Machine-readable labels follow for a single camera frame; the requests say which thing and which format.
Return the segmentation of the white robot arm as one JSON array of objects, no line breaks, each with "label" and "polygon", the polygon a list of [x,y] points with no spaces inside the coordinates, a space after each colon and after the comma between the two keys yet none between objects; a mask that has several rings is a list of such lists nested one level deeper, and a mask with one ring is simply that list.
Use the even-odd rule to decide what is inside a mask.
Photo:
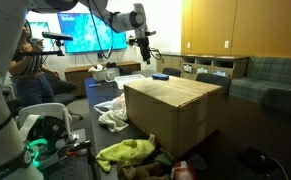
[{"label": "white robot arm", "polygon": [[0,0],[0,180],[44,180],[43,174],[32,164],[25,138],[21,136],[2,93],[8,66],[16,51],[27,14],[30,11],[68,11],[79,3],[107,23],[113,31],[133,30],[143,59],[150,59],[146,13],[140,3],[135,3],[131,11],[123,13],[108,10],[108,0]]}]

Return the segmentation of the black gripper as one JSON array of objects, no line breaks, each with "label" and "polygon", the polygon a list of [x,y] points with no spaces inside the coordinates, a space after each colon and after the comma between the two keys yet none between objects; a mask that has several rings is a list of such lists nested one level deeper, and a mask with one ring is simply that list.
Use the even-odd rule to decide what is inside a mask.
[{"label": "black gripper", "polygon": [[149,46],[149,40],[147,37],[145,38],[136,38],[132,35],[128,37],[128,44],[129,45],[136,45],[142,50],[142,57],[143,61],[147,64],[150,64],[150,58],[151,58],[151,51]]}]

